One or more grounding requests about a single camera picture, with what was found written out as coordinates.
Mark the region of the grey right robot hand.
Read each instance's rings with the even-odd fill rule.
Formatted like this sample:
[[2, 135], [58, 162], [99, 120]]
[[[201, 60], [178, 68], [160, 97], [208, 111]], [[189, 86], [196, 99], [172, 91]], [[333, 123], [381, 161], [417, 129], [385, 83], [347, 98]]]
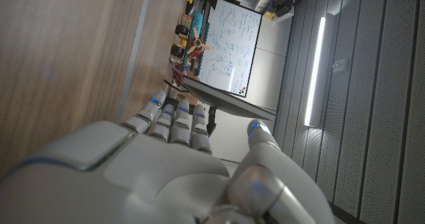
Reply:
[[122, 124], [94, 122], [1, 181], [2, 223], [333, 223], [317, 184], [238, 99], [249, 151], [234, 173], [211, 152], [202, 106], [156, 92]]

